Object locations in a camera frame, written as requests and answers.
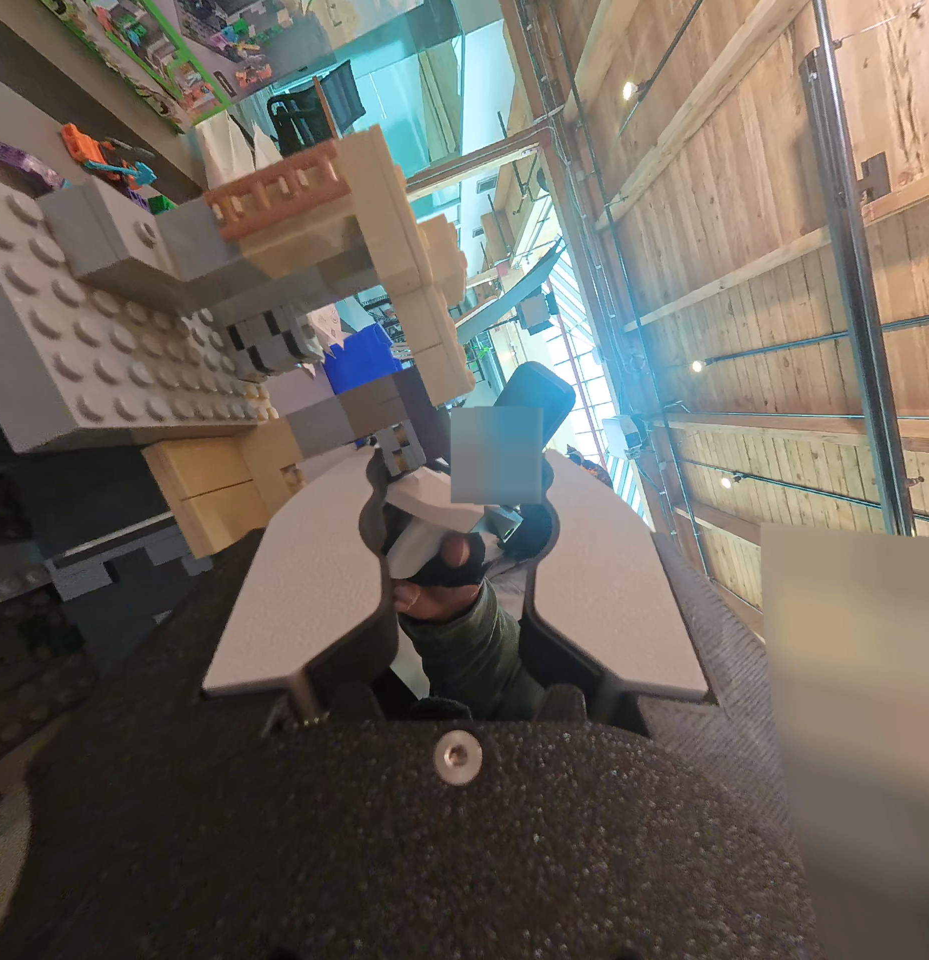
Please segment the metal ceiling pipe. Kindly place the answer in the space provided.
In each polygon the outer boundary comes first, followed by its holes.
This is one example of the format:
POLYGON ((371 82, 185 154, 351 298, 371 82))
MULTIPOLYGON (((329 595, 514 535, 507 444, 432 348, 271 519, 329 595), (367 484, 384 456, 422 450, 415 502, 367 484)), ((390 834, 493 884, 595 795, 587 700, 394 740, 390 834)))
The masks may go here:
POLYGON ((907 485, 834 38, 826 2, 812 1, 810 5, 818 46, 804 58, 800 76, 879 506, 887 533, 914 537, 916 519, 907 485))

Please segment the black office chair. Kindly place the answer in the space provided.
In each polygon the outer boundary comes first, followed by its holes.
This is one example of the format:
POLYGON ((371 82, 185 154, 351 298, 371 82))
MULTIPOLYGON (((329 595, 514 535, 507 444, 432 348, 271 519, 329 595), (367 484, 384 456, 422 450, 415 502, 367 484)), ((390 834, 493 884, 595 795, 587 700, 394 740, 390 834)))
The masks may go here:
POLYGON ((350 60, 302 89, 269 98, 266 111, 284 159, 339 138, 366 114, 350 60))

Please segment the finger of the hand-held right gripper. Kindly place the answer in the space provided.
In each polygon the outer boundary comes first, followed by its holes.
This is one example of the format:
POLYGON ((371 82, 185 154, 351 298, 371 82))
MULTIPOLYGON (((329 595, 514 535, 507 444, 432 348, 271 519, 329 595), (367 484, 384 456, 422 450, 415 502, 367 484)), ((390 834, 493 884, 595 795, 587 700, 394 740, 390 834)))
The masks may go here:
POLYGON ((386 503, 439 527, 475 527, 485 515, 485 505, 451 500, 450 476, 419 468, 389 483, 386 503))

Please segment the green toy brick set box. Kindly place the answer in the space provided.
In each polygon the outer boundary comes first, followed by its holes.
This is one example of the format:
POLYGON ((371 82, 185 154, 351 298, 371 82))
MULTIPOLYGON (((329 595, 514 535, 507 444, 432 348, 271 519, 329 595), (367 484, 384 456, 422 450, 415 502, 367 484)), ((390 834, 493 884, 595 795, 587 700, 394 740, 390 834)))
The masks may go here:
POLYGON ((117 71, 156 82, 172 124, 197 123, 296 73, 331 47, 307 2, 46 1, 117 71))

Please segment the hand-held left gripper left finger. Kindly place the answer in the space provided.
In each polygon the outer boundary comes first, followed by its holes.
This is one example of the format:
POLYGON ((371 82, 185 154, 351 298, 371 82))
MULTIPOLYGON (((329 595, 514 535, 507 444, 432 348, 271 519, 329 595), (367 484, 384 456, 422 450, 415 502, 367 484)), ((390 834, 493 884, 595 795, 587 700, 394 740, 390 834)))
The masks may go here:
POLYGON ((380 450, 363 447, 268 522, 202 681, 210 698, 279 692, 303 721, 340 686, 375 682, 399 652, 384 556, 380 450))

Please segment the blue plastic storage bin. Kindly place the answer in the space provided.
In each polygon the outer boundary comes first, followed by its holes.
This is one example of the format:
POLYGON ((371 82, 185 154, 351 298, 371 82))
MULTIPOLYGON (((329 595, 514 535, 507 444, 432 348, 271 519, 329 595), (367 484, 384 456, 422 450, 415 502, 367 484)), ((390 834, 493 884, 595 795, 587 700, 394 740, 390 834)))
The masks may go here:
POLYGON ((335 395, 402 371, 392 340, 376 322, 333 343, 325 353, 325 374, 335 395))

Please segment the person's right hand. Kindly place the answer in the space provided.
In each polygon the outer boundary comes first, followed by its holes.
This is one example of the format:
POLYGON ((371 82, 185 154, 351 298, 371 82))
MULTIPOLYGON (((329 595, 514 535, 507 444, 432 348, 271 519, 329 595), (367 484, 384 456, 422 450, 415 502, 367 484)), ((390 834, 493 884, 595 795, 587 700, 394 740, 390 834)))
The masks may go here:
MULTIPOLYGON (((447 534, 439 556, 451 569, 465 566, 471 557, 471 544, 464 534, 447 534)), ((481 594, 481 584, 421 586, 409 581, 392 581, 392 601, 397 613, 407 618, 447 623, 466 614, 481 594)))

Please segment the person's right forearm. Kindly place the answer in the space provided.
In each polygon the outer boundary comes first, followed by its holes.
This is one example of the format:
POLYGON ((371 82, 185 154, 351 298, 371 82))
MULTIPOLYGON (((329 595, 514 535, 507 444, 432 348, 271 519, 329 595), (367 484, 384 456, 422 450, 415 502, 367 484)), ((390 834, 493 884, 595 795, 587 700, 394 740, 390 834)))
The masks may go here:
POLYGON ((471 609, 447 623, 398 613, 399 625, 421 659, 430 698, 465 709, 479 721, 529 721, 545 697, 519 653, 519 623, 480 583, 471 609))

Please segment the pile of colourful loose bricks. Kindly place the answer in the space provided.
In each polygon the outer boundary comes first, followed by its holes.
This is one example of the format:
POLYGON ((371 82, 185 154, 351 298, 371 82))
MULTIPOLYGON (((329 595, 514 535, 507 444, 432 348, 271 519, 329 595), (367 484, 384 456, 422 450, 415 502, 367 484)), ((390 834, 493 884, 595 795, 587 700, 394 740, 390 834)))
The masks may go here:
MULTIPOLYGON (((139 208, 159 215, 178 206, 154 186, 157 175, 148 162, 156 155, 151 150, 115 138, 95 139, 74 124, 62 126, 60 137, 73 162, 139 208)), ((38 157, 5 142, 0 142, 0 168, 38 197, 71 186, 65 176, 38 157)))

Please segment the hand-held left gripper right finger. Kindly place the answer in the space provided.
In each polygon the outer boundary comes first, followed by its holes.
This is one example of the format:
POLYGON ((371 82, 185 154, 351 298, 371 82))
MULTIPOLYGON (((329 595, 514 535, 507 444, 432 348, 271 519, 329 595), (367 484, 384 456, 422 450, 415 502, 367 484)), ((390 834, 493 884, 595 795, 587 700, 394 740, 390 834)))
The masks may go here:
POLYGON ((702 702, 709 686, 652 532, 610 488, 557 451, 545 454, 553 521, 529 569, 519 641, 543 688, 588 702, 618 693, 702 702))

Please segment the toy brick castle model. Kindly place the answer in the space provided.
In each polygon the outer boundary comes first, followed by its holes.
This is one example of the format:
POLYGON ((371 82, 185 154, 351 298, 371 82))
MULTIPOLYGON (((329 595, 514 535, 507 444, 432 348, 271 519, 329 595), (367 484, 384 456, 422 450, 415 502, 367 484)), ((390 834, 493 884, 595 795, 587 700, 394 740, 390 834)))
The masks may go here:
POLYGON ((153 215, 97 178, 0 181, 0 427, 16 453, 143 447, 195 557, 276 513, 386 429, 475 386, 449 314, 468 262, 418 222, 378 126, 153 215), (287 416, 266 387, 303 322, 381 286, 412 366, 287 416))

